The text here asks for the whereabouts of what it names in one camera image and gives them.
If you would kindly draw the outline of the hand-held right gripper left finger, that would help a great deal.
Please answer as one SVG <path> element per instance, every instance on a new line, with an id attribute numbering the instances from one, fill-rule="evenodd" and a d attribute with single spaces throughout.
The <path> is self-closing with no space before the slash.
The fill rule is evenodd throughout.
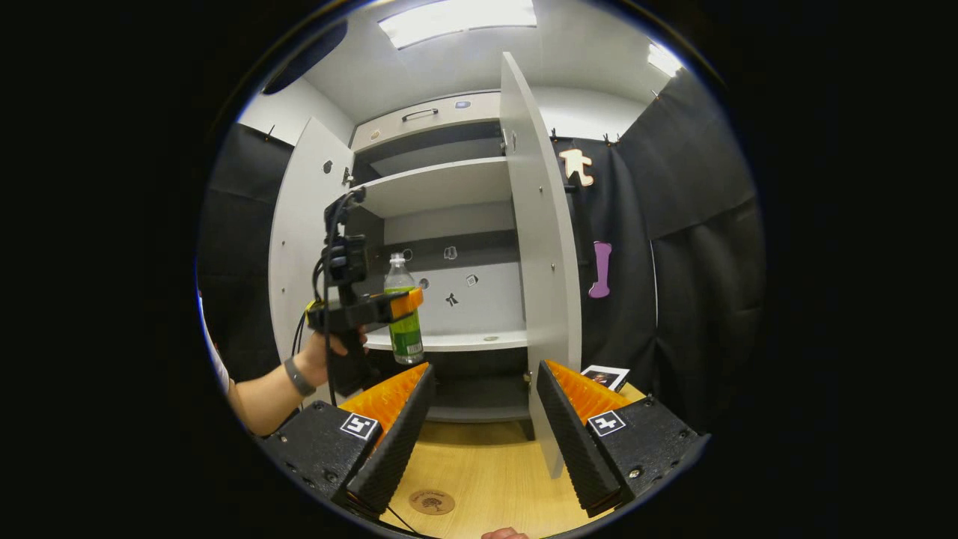
<path id="1" fill-rule="evenodd" d="M 315 402 L 263 441 L 315 498 L 367 519 L 387 511 L 435 394 L 428 362 L 338 406 Z"/>

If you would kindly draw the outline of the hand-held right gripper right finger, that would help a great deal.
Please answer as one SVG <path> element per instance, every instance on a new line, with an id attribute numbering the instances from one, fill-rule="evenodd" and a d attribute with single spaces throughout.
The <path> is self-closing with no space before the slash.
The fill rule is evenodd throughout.
<path id="1" fill-rule="evenodd" d="M 629 401 L 551 359 L 538 365 L 536 390 L 589 517 L 649 501 L 710 442 L 656 397 Z"/>

